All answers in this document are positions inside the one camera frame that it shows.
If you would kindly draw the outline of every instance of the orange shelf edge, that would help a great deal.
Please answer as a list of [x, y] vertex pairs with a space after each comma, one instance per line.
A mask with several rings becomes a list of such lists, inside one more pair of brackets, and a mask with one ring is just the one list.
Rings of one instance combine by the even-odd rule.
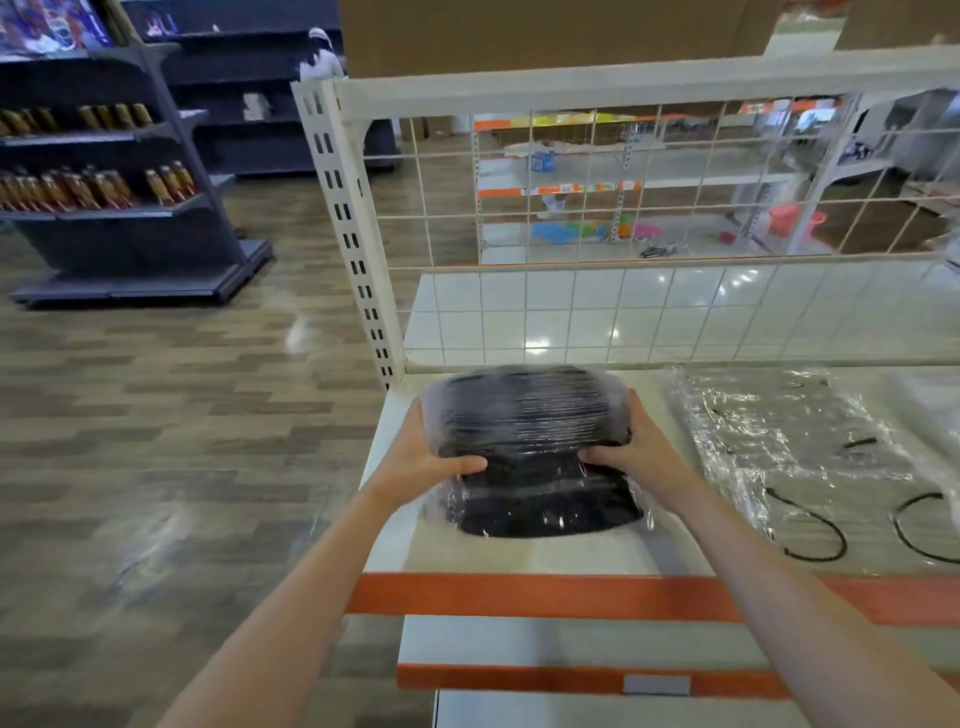
[[[867, 619], [890, 626], [960, 626], [960, 578], [824, 576]], [[361, 575], [353, 614], [742, 622], [722, 581], [709, 576], [516, 573]]]
[[[623, 667], [533, 667], [498, 665], [396, 665], [404, 690], [471, 690], [623, 694], [627, 675], [689, 677], [690, 697], [789, 700], [774, 672], [760, 670], [657, 670]], [[960, 675], [941, 675], [960, 692]]]

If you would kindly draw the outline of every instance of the hand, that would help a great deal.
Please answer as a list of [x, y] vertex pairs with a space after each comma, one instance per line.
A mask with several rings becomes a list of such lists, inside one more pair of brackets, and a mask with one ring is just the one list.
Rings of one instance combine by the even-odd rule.
[[438, 457], [423, 432], [423, 411], [417, 397], [373, 475], [360, 489], [395, 511], [437, 483], [457, 475], [480, 473], [487, 460], [477, 455]]
[[643, 402], [633, 389], [627, 395], [630, 406], [630, 443], [621, 447], [596, 447], [578, 454], [585, 463], [616, 468], [636, 481], [657, 501], [676, 511], [678, 499], [707, 484], [673, 449], [660, 428], [650, 419]]

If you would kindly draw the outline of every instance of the forearm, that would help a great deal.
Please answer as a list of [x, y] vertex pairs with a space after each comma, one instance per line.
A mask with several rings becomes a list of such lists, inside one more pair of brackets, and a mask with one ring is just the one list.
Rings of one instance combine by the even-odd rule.
[[764, 653], [813, 725], [953, 726], [960, 696], [708, 487], [677, 515], [730, 588]]
[[390, 516], [363, 491], [184, 690], [160, 728], [295, 725]]

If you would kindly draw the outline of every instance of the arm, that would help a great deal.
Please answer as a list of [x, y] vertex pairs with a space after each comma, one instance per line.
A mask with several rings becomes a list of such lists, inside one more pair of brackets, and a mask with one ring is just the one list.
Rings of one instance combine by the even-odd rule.
[[813, 725], [960, 723], [960, 695], [751, 528], [686, 465], [636, 392], [630, 398], [631, 444], [581, 458], [625, 472], [684, 522]]
[[432, 455], [414, 401], [347, 512], [230, 635], [159, 728], [297, 725], [383, 524], [440, 481], [486, 467], [482, 457]]

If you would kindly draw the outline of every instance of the dark gray shelving unit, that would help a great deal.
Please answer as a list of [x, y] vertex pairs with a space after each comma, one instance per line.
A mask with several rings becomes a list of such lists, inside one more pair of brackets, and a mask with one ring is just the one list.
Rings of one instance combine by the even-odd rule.
[[[316, 174], [290, 82], [313, 54], [307, 33], [314, 26], [326, 30], [347, 65], [334, 0], [126, 0], [123, 7], [143, 38], [182, 46], [164, 71], [179, 106], [209, 110], [195, 137], [209, 170], [243, 177]], [[246, 121], [244, 93], [263, 94], [272, 117]], [[397, 154], [389, 119], [371, 124], [365, 153]], [[396, 163], [368, 160], [370, 167]]]
[[26, 305], [51, 301], [206, 297], [223, 303], [273, 255], [266, 240], [241, 240], [221, 189], [232, 175], [208, 175], [193, 142], [206, 109], [179, 109], [161, 66], [176, 44], [139, 43], [47, 57], [0, 56], [0, 107], [24, 109], [142, 103], [155, 112], [143, 129], [8, 137], [0, 169], [63, 166], [118, 170], [141, 200], [154, 199], [143, 174], [174, 159], [198, 194], [176, 206], [69, 212], [0, 212], [51, 269], [17, 288]]

